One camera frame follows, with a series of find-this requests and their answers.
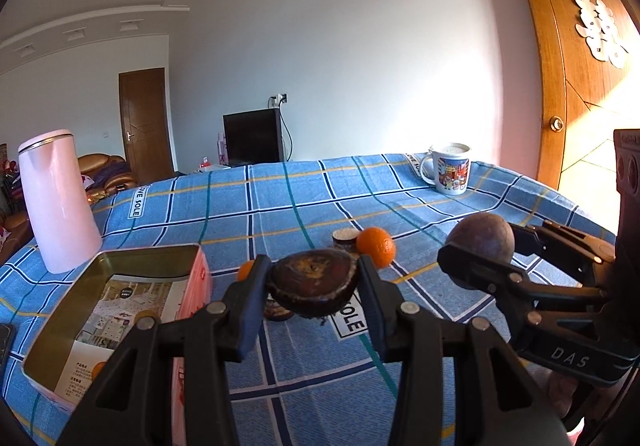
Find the paper decoration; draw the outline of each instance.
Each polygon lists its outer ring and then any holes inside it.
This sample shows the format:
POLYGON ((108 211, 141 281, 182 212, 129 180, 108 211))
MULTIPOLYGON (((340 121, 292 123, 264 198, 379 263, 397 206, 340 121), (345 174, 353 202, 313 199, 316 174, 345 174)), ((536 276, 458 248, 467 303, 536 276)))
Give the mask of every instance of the paper decoration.
POLYGON ((575 29, 586 38, 591 54, 596 60, 611 61, 621 69, 625 66, 628 49, 624 47, 618 28, 613 19, 613 11, 602 0, 575 0, 580 7, 580 19, 584 25, 575 24, 575 29))

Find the orange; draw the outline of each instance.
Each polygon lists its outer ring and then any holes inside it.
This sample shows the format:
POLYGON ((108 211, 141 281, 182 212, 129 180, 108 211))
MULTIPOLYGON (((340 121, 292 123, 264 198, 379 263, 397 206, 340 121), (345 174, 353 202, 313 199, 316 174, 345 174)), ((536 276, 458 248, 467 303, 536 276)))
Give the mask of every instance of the orange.
POLYGON ((103 366, 105 365, 106 362, 100 362, 100 363, 96 363, 94 366, 94 369, 91 371, 91 380, 93 381, 95 378, 98 377, 98 374, 100 374, 100 371, 102 370, 103 366))
POLYGON ((249 276, 251 268, 254 266, 254 260, 247 260, 240 269, 238 269, 238 282, 243 282, 249 276))
POLYGON ((387 267, 396 257, 396 243, 384 229, 366 228, 356 238, 360 254, 368 254, 378 269, 387 267))

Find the white mug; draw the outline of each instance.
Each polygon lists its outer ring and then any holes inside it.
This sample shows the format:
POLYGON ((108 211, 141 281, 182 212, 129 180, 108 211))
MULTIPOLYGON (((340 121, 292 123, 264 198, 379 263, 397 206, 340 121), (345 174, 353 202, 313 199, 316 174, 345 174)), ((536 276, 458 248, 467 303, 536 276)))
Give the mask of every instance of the white mug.
POLYGON ((460 195, 469 182, 471 148, 460 142, 434 144, 420 161, 420 175, 427 184, 445 195, 460 195), (431 161, 431 173, 425 173, 424 165, 431 161))

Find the pink thermos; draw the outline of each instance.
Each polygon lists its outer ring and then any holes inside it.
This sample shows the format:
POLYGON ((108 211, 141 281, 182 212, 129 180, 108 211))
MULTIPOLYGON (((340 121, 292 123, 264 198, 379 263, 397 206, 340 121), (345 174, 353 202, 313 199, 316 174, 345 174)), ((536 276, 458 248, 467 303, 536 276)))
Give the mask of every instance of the pink thermos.
POLYGON ((102 237, 71 132, 55 130, 22 143, 18 161, 33 235, 49 272, 67 272, 93 258, 102 237))

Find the door lock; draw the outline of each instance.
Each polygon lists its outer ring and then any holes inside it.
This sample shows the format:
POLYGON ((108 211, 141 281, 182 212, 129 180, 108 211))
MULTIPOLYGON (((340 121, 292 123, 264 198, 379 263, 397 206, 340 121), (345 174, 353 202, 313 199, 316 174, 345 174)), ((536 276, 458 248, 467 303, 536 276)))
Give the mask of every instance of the door lock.
POLYGON ((549 126, 554 132, 562 132, 564 128, 564 121, 558 116, 553 116, 549 119, 549 126))

